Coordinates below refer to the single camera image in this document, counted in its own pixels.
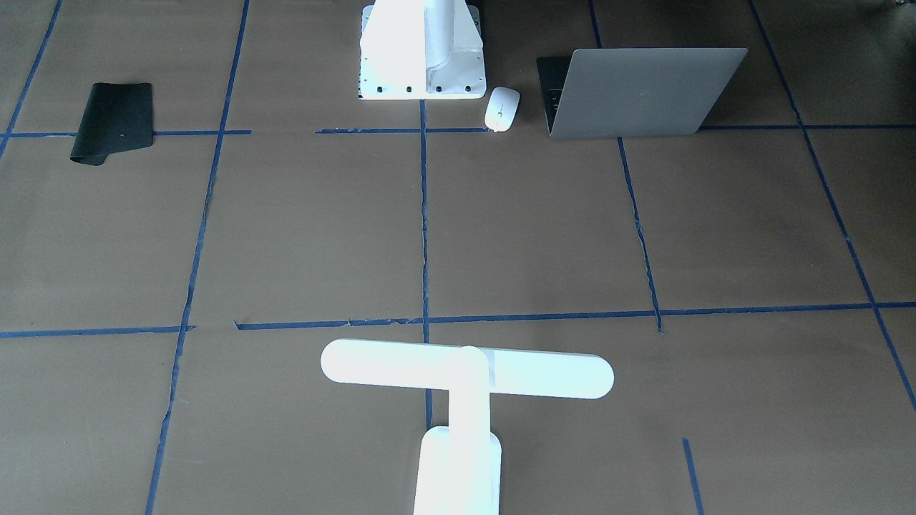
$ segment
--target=computer mouse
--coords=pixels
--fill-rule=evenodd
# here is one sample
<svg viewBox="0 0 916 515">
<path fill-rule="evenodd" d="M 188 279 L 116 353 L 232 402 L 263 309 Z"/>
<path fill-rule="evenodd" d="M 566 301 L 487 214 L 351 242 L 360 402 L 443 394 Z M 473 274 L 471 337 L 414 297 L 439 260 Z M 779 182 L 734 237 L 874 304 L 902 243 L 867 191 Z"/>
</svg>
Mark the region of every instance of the computer mouse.
<svg viewBox="0 0 916 515">
<path fill-rule="evenodd" d="M 518 99 L 521 95 L 509 88 L 493 88 L 490 102 L 486 105 L 484 124 L 493 132 L 503 132 L 512 126 L 518 110 Z"/>
</svg>

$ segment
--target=laptop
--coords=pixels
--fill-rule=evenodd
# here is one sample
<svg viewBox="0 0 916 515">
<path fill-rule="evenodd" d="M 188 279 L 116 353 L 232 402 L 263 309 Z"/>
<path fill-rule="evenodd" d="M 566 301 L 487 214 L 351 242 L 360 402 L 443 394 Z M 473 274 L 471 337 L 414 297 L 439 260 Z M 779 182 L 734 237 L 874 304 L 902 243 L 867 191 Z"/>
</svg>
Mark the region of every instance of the laptop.
<svg viewBox="0 0 916 515">
<path fill-rule="evenodd" d="M 538 58 L 557 139 L 683 136 L 700 128 L 747 49 L 578 49 Z"/>
</svg>

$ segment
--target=white t-shaped object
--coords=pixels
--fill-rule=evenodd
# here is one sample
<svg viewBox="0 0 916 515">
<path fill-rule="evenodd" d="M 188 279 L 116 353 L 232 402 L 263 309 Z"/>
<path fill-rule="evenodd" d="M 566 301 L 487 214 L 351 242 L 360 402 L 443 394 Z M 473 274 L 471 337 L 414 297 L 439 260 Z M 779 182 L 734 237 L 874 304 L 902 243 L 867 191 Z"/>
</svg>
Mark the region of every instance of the white t-shaped object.
<svg viewBox="0 0 916 515">
<path fill-rule="evenodd" d="M 490 394 L 598 399 L 614 370 L 594 355 L 341 339 L 322 352 L 341 383 L 449 390 L 449 426 L 420 445 L 414 515 L 497 515 L 501 447 Z"/>
</svg>

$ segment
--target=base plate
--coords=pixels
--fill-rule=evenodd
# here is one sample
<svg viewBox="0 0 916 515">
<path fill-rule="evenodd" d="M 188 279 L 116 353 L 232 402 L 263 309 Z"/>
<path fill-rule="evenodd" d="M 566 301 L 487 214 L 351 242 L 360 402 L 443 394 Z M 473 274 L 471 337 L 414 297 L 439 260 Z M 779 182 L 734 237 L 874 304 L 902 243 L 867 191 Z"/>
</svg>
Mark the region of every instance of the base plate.
<svg viewBox="0 0 916 515">
<path fill-rule="evenodd" d="M 490 433 L 490 453 L 493 478 L 490 488 L 493 509 L 480 515 L 499 515 L 499 470 L 502 466 L 503 448 L 499 439 Z M 449 428 L 438 426 L 423 435 L 420 444 L 420 469 L 417 472 L 417 498 L 413 515 L 451 515 L 449 506 Z"/>
<path fill-rule="evenodd" d="M 480 10 L 469 5 L 471 19 L 477 33 L 480 28 Z M 372 14 L 372 6 L 363 9 L 363 28 Z M 359 60 L 359 85 L 357 88 L 359 98 L 363 100 L 460 100 L 481 98 L 486 94 L 486 75 L 484 58 L 481 52 L 455 52 L 449 63 L 443 68 L 433 71 L 430 76 L 430 89 L 426 84 L 392 84 L 378 80 L 373 72 L 372 62 Z"/>
</svg>

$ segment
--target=brown floor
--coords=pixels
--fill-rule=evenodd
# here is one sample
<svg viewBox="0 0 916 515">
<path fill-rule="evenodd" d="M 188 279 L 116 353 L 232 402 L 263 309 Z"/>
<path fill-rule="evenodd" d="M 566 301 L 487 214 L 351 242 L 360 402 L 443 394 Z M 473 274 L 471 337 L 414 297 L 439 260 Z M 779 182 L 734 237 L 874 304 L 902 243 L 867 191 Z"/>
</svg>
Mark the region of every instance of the brown floor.
<svg viewBox="0 0 916 515">
<path fill-rule="evenodd" d="M 486 0 L 494 134 L 356 99 L 366 3 L 0 4 L 0 513 L 409 514 L 447 398 L 342 336 L 614 366 L 494 396 L 506 515 L 916 513 L 916 5 Z M 596 45 L 748 54 L 694 136 L 551 140 Z M 69 161 L 93 82 L 151 148 Z"/>
</svg>

